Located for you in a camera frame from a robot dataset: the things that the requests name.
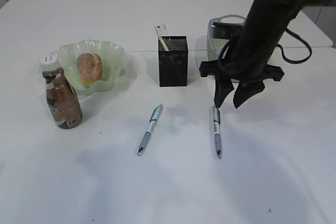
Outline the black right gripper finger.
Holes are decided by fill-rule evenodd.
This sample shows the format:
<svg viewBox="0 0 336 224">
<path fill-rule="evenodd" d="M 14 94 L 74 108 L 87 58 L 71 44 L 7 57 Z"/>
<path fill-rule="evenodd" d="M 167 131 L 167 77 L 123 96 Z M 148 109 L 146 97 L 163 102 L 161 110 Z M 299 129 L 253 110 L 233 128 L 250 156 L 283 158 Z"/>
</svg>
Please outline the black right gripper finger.
<svg viewBox="0 0 336 224">
<path fill-rule="evenodd" d="M 220 108 L 225 98 L 234 90 L 234 86 L 230 78 L 225 76 L 215 76 L 215 95 L 214 104 Z"/>
<path fill-rule="evenodd" d="M 254 83 L 240 82 L 233 97 L 233 104 L 235 108 L 239 108 L 248 99 L 263 92 L 264 89 L 265 85 L 262 81 Z"/>
</svg>

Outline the blue black right robot arm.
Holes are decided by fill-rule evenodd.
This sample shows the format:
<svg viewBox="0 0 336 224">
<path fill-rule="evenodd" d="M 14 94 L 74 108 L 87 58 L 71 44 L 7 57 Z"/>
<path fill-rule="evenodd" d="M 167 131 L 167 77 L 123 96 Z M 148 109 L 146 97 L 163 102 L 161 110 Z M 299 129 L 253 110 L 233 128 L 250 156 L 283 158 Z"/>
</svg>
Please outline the blue black right robot arm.
<svg viewBox="0 0 336 224">
<path fill-rule="evenodd" d="M 268 64 L 283 33 L 288 33 L 311 49 L 300 36 L 288 29 L 289 23 L 306 6 L 335 6 L 335 0 L 254 0 L 241 25 L 226 24 L 227 43 L 217 59 L 203 61 L 201 77 L 215 77 L 214 105 L 220 108 L 234 91 L 233 104 L 240 107 L 263 92 L 264 80 L 280 81 L 284 72 Z"/>
</svg>

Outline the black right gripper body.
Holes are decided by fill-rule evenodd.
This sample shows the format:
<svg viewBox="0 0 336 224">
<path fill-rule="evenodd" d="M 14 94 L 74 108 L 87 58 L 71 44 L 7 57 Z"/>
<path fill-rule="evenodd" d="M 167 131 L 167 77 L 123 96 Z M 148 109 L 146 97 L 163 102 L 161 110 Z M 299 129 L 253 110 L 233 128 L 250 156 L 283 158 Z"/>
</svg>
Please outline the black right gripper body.
<svg viewBox="0 0 336 224">
<path fill-rule="evenodd" d="M 202 61 L 199 67 L 201 77 L 214 76 L 224 80 L 237 80 L 242 83 L 262 82 L 266 79 L 280 81 L 284 72 L 280 67 L 272 66 L 259 57 L 247 60 L 233 60 L 236 55 L 236 42 L 229 40 L 212 61 Z"/>
</svg>

